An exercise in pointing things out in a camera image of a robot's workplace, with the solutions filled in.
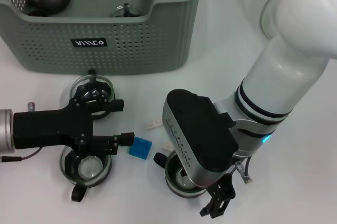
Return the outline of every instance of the black cable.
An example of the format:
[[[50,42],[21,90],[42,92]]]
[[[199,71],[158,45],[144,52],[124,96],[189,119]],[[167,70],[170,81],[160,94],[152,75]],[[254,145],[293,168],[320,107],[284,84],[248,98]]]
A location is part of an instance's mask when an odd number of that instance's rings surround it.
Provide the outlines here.
[[[248,177],[248,167],[249,167],[249,162],[251,161],[251,158],[252,158],[252,157],[247,158],[247,161],[246,161],[246,168],[245,168],[245,170],[244,170],[244,175],[245,175],[246,177]]]
[[[35,151],[34,153],[32,153],[31,155],[29,156],[26,156],[26,157],[7,157],[7,156],[4,156],[4,157],[0,157],[0,162],[21,162],[23,160],[27,160],[31,157],[34,157],[37,153],[39,153],[40,151],[42,150],[42,147],[39,148],[37,151]]]

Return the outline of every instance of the blue sponge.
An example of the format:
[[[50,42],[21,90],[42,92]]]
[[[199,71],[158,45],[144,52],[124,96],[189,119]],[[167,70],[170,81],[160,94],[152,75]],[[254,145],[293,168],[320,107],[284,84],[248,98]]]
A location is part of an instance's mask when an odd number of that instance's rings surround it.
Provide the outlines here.
[[[133,145],[128,151],[128,154],[146,160],[151,147],[152,147],[151,141],[135,137]]]

